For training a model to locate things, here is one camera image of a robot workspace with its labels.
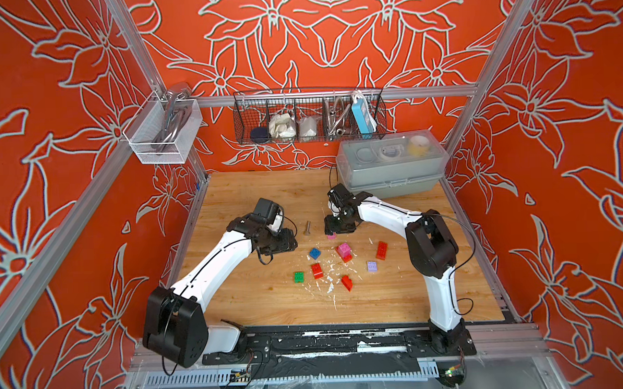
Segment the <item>red square lego brick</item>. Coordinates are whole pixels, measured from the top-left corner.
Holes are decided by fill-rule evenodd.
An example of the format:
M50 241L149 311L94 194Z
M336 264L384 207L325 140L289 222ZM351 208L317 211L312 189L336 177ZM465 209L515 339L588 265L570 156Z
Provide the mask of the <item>red square lego brick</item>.
M320 264L313 264L311 269L315 279L323 278L324 273Z

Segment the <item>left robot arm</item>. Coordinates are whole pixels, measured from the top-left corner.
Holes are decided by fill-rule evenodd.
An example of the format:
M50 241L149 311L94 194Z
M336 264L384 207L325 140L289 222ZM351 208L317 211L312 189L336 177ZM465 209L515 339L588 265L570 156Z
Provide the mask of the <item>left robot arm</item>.
M184 368L207 354L233 353L242 342L243 329L235 324L209 325L204 317L217 290L241 262L252 254L265 256L292 252L296 233L273 218L247 215L228 224L216 246L184 278L171 287L157 287L149 296L143 346Z

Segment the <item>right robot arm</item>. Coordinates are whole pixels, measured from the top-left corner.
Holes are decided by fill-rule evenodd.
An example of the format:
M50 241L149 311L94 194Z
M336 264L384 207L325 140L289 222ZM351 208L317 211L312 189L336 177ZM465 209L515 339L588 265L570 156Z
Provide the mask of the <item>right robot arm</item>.
M399 208L367 192L354 194L342 184L328 191L328 207L330 214L324 218L327 235L351 234L367 222L405 239L410 262L426 282L430 346L445 354L457 345L466 331L455 290L459 247L443 216L433 209Z

